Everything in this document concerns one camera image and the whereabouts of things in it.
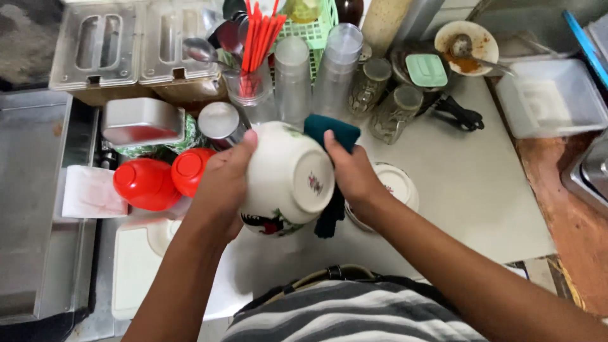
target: white plastic bin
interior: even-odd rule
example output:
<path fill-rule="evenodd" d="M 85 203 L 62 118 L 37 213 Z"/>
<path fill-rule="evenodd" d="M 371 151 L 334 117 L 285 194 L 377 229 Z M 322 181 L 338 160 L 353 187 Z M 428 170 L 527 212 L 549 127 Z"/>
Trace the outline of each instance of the white plastic bin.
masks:
<path fill-rule="evenodd" d="M 580 60 L 514 63 L 496 93 L 513 136 L 552 138 L 608 127 L 608 108 Z"/>

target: counter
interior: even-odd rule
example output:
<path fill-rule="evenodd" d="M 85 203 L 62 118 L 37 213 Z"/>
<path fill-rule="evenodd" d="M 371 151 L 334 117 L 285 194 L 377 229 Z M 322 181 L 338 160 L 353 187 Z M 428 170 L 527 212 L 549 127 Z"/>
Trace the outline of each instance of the counter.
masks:
<path fill-rule="evenodd" d="M 419 213 L 472 249 L 498 263 L 555 253 L 484 79 L 466 77 L 456 82 L 459 84 L 451 92 L 453 97 L 483 116 L 484 130 L 458 131 L 427 113 L 406 127 L 393 146 L 371 137 L 367 127 L 362 129 L 360 143 L 372 160 L 405 170 L 420 193 Z M 184 211 L 187 203 L 181 205 L 174 209 L 176 214 Z M 116 234 L 116 227 L 104 221 L 101 232 L 96 294 L 97 305 L 103 306 L 106 301 L 102 309 L 106 313 L 111 300 L 112 234 Z M 327 240 L 318 239 L 312 228 L 282 239 L 268 239 L 244 228 L 222 255 L 209 306 L 213 305 L 214 311 L 222 309 L 222 300 L 213 296 L 216 288 L 229 287 L 242 295 L 257 296 L 278 284 L 343 263 L 357 263 L 383 274 L 420 278 L 382 237 L 361 231 L 348 218 L 338 224 L 336 236 Z M 100 296 L 100 283 L 105 284 L 107 298 Z M 109 318 L 113 334 L 124 333 L 126 326 Z M 80 334 L 88 331 L 82 326 L 76 328 Z M 110 336 L 106 333 L 97 338 Z"/>

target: ceramic bowl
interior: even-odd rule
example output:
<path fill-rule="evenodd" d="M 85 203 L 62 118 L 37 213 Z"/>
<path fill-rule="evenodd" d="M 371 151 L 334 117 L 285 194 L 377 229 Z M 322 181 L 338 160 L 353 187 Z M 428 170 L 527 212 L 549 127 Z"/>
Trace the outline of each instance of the ceramic bowl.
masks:
<path fill-rule="evenodd" d="M 334 169 L 321 145 L 292 125 L 273 121 L 254 130 L 258 147 L 247 168 L 241 218 L 253 232 L 286 236 L 325 209 L 334 192 Z"/>
<path fill-rule="evenodd" d="M 395 198 L 410 207 L 413 211 L 418 212 L 418 206 L 420 204 L 418 201 L 418 190 L 405 171 L 386 162 L 374 163 L 374 171 L 380 182 L 382 182 Z M 348 202 L 345 203 L 345 210 L 351 221 L 357 227 L 361 228 L 361 230 L 376 232 L 374 229 L 357 219 L 354 215 L 353 208 L 351 208 Z"/>
<path fill-rule="evenodd" d="M 470 21 L 453 21 L 443 26 L 435 35 L 435 48 L 439 52 L 448 52 L 454 37 L 461 33 L 471 37 L 473 42 L 473 57 L 492 63 L 498 62 L 499 51 L 496 39 L 494 39 L 488 30 Z M 465 76 L 482 76 L 492 71 L 492 68 L 489 66 L 480 66 L 473 72 L 462 72 L 456 63 L 452 61 L 449 63 L 453 71 Z"/>

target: spoon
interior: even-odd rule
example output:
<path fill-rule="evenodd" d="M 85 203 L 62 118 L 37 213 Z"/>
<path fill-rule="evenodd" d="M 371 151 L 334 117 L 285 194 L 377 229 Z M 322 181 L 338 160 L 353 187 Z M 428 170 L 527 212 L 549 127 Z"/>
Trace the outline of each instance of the spoon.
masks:
<path fill-rule="evenodd" d="M 218 60 L 217 50 L 215 50 L 211 43 L 202 38 L 186 38 L 184 39 L 184 47 L 186 48 L 186 54 L 194 60 L 204 63 L 216 63 L 222 71 L 234 69 L 228 64 Z"/>
<path fill-rule="evenodd" d="M 513 70 L 511 70 L 511 68 L 508 68 L 504 65 L 484 61 L 479 58 L 475 58 L 472 55 L 472 51 L 473 51 L 473 42 L 471 41 L 471 37 L 469 37 L 468 35 L 461 33 L 461 34 L 457 35 L 454 38 L 454 40 L 452 40 L 452 45 L 450 46 L 450 52 L 452 53 L 452 56 L 454 56 L 455 58 L 474 60 L 481 65 L 489 66 L 490 68 L 496 68 L 506 74 L 516 77 L 515 73 L 513 72 Z"/>

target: person's right hand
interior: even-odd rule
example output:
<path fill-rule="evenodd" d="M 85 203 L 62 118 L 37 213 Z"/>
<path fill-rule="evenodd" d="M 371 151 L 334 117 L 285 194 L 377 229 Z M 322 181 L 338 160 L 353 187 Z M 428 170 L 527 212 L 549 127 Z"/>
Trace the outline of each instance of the person's right hand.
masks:
<path fill-rule="evenodd" d="M 325 131 L 323 139 L 336 167 L 338 187 L 353 207 L 353 213 L 365 223 L 365 213 L 370 212 L 373 203 L 393 197 L 376 176 L 363 147 L 355 145 L 350 155 L 336 140 L 333 131 Z"/>

